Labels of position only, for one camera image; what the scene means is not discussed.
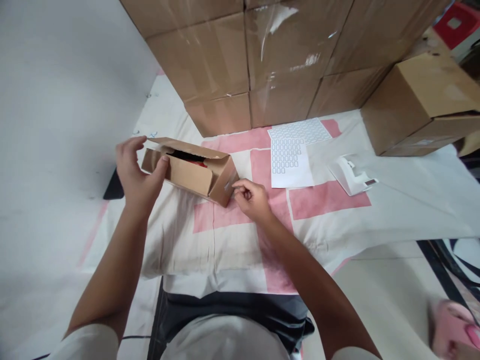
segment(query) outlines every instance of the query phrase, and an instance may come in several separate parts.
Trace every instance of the left hand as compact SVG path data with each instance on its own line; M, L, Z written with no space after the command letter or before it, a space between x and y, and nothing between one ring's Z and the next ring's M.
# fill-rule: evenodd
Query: left hand
M144 147L146 140L146 136L131 137L116 146L116 171L125 193L125 207L150 215L162 190L170 160L162 156L150 175L140 170L137 151Z

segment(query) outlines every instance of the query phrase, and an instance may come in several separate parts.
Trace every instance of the right hand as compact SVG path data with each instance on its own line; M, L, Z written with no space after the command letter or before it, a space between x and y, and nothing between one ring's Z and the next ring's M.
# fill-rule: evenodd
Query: right hand
M245 215L256 223L272 219L274 215L265 186L245 178L236 181L232 186L235 188L235 201Z

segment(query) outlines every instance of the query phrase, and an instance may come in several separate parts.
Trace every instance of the white shirt sleeve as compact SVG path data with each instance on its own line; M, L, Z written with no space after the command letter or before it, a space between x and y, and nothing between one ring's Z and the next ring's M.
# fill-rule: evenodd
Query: white shirt sleeve
M115 360L119 339L106 325L91 324L75 330L58 344L49 360Z
M343 349L338 350L331 360L380 360L378 357L373 355L367 350L361 349L359 347L344 347Z

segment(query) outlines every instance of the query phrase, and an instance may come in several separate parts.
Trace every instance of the stacked cardboard boxes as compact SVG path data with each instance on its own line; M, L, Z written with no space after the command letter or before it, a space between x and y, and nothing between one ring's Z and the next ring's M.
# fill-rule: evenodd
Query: stacked cardboard boxes
M450 0L121 0L204 137L360 108Z

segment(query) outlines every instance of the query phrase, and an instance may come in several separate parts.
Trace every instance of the cardboard box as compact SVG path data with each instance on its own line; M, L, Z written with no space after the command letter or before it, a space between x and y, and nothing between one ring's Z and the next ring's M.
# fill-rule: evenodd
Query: cardboard box
M252 127L307 119L319 83L309 69L273 75L264 86L250 91Z
M395 65L361 109L375 153L421 156L480 130L480 87L449 57Z
M120 0L144 39L241 13L243 0Z
M305 68L319 80L352 0L289 0L245 13L250 89Z
M477 151L480 149L480 130L465 136L465 138L460 140L459 143L461 143L460 151L458 152L459 157Z
M166 181L223 207L227 206L234 191L232 184L239 179L229 154L168 137L149 140L161 145L161 148L158 151L146 149L141 164L143 170L152 173L160 157L167 155L170 166ZM190 161L203 162L206 167Z
M408 60L421 54L441 55L452 57L451 51L436 31L429 27L412 46L408 54L402 60Z
M147 44L184 102L249 91L244 14L174 30Z
M307 119L360 109L390 70L387 67L325 76Z
M252 128L248 93L205 102L186 102L184 105L204 138Z
M450 0L355 0L325 75L400 61Z

